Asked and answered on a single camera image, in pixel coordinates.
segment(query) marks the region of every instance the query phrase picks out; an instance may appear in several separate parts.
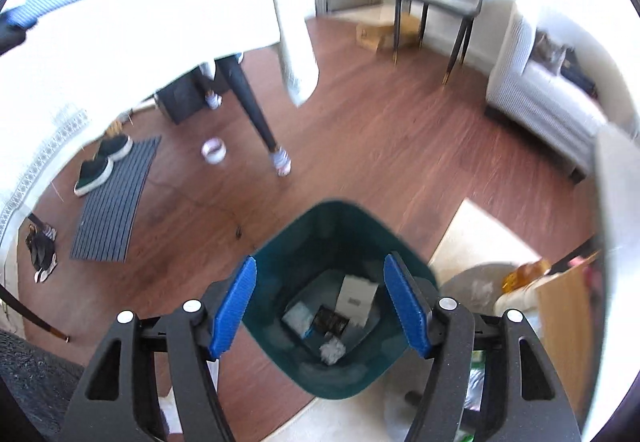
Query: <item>silver bolt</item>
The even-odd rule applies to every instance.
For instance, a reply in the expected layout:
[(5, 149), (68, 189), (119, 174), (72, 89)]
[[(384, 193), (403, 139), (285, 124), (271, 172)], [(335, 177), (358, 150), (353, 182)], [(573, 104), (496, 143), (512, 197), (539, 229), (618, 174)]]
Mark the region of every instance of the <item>silver bolt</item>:
[(202, 307), (202, 303), (200, 303), (197, 299), (190, 299), (184, 302), (182, 305), (182, 309), (185, 312), (197, 312)]
[(507, 317), (514, 323), (520, 323), (520, 321), (522, 321), (524, 318), (522, 312), (520, 312), (519, 310), (515, 310), (514, 308), (507, 312)]
[(444, 310), (455, 310), (458, 306), (456, 300), (452, 297), (440, 298), (439, 304), (440, 308), (444, 308)]
[(116, 317), (118, 323), (127, 324), (133, 320), (133, 313), (130, 310), (123, 310)]

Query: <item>trash bin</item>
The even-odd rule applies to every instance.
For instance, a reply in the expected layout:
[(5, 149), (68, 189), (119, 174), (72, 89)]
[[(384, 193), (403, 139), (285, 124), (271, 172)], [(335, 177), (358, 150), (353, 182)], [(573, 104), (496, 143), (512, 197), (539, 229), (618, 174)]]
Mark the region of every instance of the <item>trash bin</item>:
[[(330, 399), (356, 395), (407, 348), (384, 285), (383, 262), (391, 251), (400, 254), (413, 276), (436, 284), (429, 267), (360, 207), (344, 201), (316, 204), (254, 254), (258, 276), (244, 325), (271, 360), (303, 390)], [(377, 322), (357, 346), (327, 366), (283, 323), (282, 316), (310, 284), (335, 281), (336, 272), (380, 284), (373, 307)], [(319, 278), (323, 273), (326, 278)], [(335, 301), (325, 305), (333, 308)]]

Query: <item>gray striped mat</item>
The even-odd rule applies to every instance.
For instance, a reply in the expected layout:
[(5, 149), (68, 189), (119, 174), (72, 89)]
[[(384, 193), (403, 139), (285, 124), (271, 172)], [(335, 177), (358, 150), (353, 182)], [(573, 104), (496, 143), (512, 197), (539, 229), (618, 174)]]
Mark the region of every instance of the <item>gray striped mat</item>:
[(85, 197), (71, 258), (124, 262), (133, 218), (160, 137), (134, 143), (113, 166), (111, 177)]

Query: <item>reddish brown floor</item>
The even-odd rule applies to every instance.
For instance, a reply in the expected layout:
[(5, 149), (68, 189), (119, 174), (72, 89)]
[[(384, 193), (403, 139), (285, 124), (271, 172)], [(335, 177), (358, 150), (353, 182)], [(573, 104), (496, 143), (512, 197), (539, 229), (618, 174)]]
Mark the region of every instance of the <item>reddish brown floor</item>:
[[(136, 214), (126, 263), (69, 260), (82, 200), (73, 185), (92, 145), (58, 175), (36, 213), (58, 229), (60, 265), (42, 285), (20, 242), (20, 298), (68, 332), (65, 345), (30, 324), (28, 339), (86, 364), (123, 309), (168, 313), (222, 279), (243, 256), (320, 199), (356, 201), (424, 259), (469, 197), (552, 262), (592, 233), (588, 182), (575, 186), (546, 148), (482, 114), (486, 77), (428, 50), (389, 54), (354, 42), (354, 26), (309, 22), (320, 82), (301, 108), (289, 101), (271, 50), (246, 55), (244, 69), (276, 138), (293, 159), (276, 177), (255, 130), (228, 93), (217, 111), (180, 126), (158, 111), (134, 117), (134, 139), (162, 135)], [(228, 155), (207, 165), (202, 143), (220, 136)], [(236, 239), (241, 225), (243, 235)], [(239, 441), (257, 441), (310, 400), (241, 329), (222, 359), (220, 399)]]

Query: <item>sofa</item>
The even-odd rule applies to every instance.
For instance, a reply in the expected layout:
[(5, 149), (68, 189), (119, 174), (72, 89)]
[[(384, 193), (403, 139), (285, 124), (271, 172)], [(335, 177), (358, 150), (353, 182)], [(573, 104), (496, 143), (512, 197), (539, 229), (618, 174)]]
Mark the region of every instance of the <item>sofa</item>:
[[(530, 58), (536, 29), (575, 49), (580, 66), (596, 83), (598, 100)], [(593, 173), (598, 130), (613, 122), (635, 139), (638, 113), (622, 74), (594, 37), (570, 18), (527, 0), (513, 3), (497, 62), (486, 90), (488, 110), (529, 129), (566, 158), (582, 176)]]

